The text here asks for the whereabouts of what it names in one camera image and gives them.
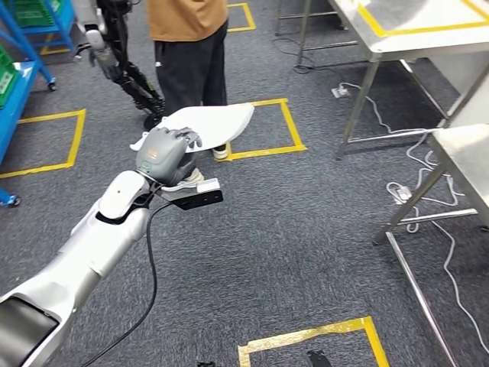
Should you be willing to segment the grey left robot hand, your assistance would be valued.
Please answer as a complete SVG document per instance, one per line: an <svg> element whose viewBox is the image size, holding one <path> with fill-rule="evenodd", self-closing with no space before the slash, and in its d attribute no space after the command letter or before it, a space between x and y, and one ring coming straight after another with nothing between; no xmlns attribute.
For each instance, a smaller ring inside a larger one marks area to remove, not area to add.
<svg viewBox="0 0 489 367"><path fill-rule="evenodd" d="M195 187L205 178L188 148L201 146L200 137L190 128L150 130L136 155L136 167L165 191Z"/></svg>

